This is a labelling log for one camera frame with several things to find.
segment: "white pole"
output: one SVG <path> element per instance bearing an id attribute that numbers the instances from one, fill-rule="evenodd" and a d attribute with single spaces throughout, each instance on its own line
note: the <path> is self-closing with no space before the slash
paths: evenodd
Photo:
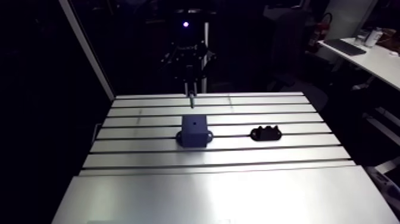
<path id="1" fill-rule="evenodd" d="M 80 28 L 78 20 L 72 10 L 72 7 L 68 0 L 59 0 L 62 10 L 64 11 L 65 15 L 67 16 L 68 22 L 70 23 L 72 29 L 74 30 L 75 36 L 78 39 L 80 46 L 82 47 L 83 51 L 85 52 L 86 57 L 88 58 L 93 70 L 96 73 L 97 78 L 100 81 L 101 86 L 103 87 L 105 93 L 108 96 L 110 101 L 113 101 L 115 96 L 113 94 L 113 90 L 111 89 L 107 78 L 105 77 L 103 71 L 100 68 L 99 63 L 96 60 L 95 54 L 93 53 L 92 49 L 89 46 L 88 41 L 83 34 L 83 30 Z"/>

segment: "aluminum table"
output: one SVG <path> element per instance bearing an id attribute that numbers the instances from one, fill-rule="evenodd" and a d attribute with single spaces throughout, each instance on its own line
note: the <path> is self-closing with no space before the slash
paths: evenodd
<path id="1" fill-rule="evenodd" d="M 53 223 L 399 223 L 300 92 L 119 96 Z M 183 149 L 184 114 L 214 139 Z M 278 141 L 250 131 L 278 125 Z"/>

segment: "blue block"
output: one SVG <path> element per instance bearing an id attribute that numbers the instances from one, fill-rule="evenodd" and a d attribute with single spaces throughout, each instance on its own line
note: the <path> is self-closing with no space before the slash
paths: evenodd
<path id="1" fill-rule="evenodd" d="M 210 141 L 206 115 L 182 116 L 180 145 L 184 148 L 203 148 Z"/>

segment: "metal work surface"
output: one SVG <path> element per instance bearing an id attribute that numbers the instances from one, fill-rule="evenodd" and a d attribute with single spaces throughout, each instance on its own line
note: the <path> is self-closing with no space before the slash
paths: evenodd
<path id="1" fill-rule="evenodd" d="M 184 150 L 176 142 L 184 114 L 207 115 L 214 134 L 207 147 Z M 278 125 L 282 138 L 256 142 L 249 137 L 253 128 L 265 125 Z M 300 92 L 199 94 L 193 109 L 180 94 L 118 96 L 90 152 L 82 175 L 354 164 Z"/>
<path id="2" fill-rule="evenodd" d="M 75 177 L 54 224 L 395 224 L 362 167 Z"/>
<path id="3" fill-rule="evenodd" d="M 399 223 L 302 93 L 119 96 L 54 224 Z M 206 114 L 205 148 L 176 143 Z M 278 141 L 253 128 L 278 125 Z"/>

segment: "red fire extinguisher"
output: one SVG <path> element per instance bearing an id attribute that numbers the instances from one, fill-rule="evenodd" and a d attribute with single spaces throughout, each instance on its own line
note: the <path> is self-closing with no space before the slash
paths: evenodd
<path id="1" fill-rule="evenodd" d="M 332 22 L 332 14 L 325 13 L 322 21 L 317 23 L 315 26 L 314 33 L 311 35 L 310 40 L 308 41 L 307 50 L 312 53 L 316 53 L 319 49 L 318 41 L 325 39 L 326 35 L 329 32 L 330 23 Z"/>

